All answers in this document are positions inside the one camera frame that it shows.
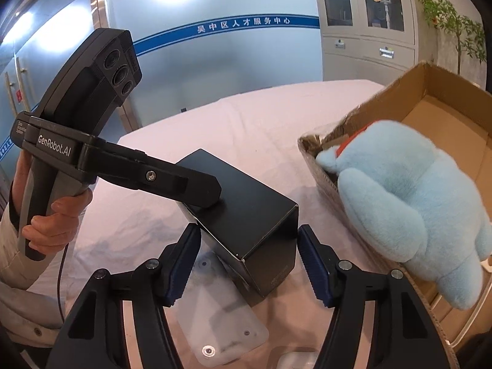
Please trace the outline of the person's left forearm sleeve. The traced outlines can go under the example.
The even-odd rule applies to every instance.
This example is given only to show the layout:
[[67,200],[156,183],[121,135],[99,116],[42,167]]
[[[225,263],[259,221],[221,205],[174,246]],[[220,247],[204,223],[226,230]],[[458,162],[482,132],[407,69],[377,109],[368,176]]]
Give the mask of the person's left forearm sleeve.
[[54,255],[33,261],[18,248],[18,215],[6,207],[1,220],[1,324],[13,342],[51,348],[62,327],[58,303],[28,290]]

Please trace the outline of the person's left hand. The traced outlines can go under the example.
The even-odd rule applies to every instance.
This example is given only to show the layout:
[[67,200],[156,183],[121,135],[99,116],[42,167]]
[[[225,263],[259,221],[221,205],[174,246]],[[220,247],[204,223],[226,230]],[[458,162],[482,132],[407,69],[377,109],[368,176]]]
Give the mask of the person's left hand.
[[[10,206],[14,208],[16,214],[19,214],[22,208],[22,198],[31,161],[31,155],[22,150],[10,192],[12,199]],[[64,196],[56,200],[51,205],[53,214],[35,216],[31,224],[22,229],[22,236],[29,241],[30,248],[43,255],[48,256],[60,252],[74,239],[79,217],[92,199],[92,191],[88,188],[77,196]]]

